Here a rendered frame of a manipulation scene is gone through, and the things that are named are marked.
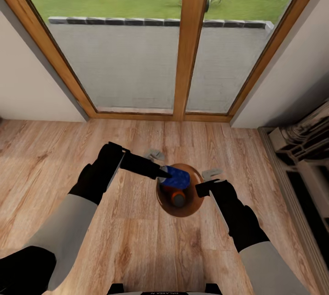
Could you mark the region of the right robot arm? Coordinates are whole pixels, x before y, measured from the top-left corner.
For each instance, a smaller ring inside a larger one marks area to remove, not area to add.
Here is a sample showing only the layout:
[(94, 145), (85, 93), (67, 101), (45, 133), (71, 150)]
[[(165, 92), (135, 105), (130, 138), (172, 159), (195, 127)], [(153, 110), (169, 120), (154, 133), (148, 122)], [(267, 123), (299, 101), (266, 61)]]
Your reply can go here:
[(255, 295), (311, 295), (260, 228), (252, 209), (243, 205), (227, 180), (214, 180), (218, 167), (202, 171), (195, 185), (199, 198), (209, 196), (241, 257)]

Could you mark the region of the trash can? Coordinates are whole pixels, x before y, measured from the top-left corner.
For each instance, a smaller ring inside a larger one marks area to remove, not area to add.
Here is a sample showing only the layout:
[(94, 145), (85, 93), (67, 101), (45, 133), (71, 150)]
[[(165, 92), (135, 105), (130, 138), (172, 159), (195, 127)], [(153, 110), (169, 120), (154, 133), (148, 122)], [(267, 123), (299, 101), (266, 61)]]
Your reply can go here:
[(189, 173), (189, 175), (191, 177), (190, 185), (188, 186), (188, 188), (186, 188), (186, 190), (180, 190), (184, 194), (186, 201), (185, 201), (184, 205), (181, 207), (173, 206), (170, 203), (168, 193), (161, 193), (160, 183), (157, 180), (155, 191), (156, 191), (156, 197), (157, 197), (158, 203), (167, 214), (169, 214), (173, 217), (176, 217), (176, 218), (189, 217), (199, 210), (199, 208), (201, 207), (201, 205), (204, 201), (204, 198), (205, 198), (205, 197), (199, 198), (199, 196), (197, 194), (195, 185), (198, 184), (198, 181), (197, 181), (197, 178), (194, 175), (194, 173), (196, 173), (198, 175), (201, 183), (203, 183), (204, 180), (203, 180), (201, 174), (199, 174), (199, 172), (195, 168), (193, 168), (192, 166), (190, 166), (188, 164), (176, 163), (176, 164), (170, 165), (170, 167), (175, 167), (180, 170), (186, 171)]

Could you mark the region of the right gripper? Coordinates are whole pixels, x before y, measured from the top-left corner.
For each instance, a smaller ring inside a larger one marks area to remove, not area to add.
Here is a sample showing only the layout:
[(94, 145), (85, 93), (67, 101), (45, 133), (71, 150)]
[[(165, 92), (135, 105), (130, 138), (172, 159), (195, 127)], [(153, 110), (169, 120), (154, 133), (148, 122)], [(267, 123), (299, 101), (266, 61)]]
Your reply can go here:
[(211, 181), (207, 181), (205, 183), (195, 185), (199, 198), (210, 196), (209, 193), (207, 192), (207, 187), (210, 184), (210, 182)]

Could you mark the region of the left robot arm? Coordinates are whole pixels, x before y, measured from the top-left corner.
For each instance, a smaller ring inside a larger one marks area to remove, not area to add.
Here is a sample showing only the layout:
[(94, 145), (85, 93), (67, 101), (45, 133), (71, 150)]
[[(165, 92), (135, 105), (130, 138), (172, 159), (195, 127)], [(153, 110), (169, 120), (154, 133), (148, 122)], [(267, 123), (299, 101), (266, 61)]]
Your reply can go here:
[(105, 144), (98, 159), (82, 170), (77, 184), (22, 249), (0, 258), (0, 295), (42, 295), (57, 289), (70, 273), (119, 167), (152, 179), (172, 178), (154, 158), (166, 159), (154, 148), (142, 157), (113, 142)]

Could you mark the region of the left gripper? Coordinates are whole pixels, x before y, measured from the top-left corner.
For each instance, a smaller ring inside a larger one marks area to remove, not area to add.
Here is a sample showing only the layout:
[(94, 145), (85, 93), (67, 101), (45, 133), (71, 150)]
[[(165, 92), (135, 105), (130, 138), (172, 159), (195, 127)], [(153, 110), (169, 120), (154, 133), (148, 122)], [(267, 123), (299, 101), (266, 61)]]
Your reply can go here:
[(172, 178), (172, 175), (160, 168), (160, 165), (152, 162), (151, 160), (142, 156), (138, 156), (137, 164), (132, 172), (150, 177), (152, 179), (156, 179), (156, 177)]

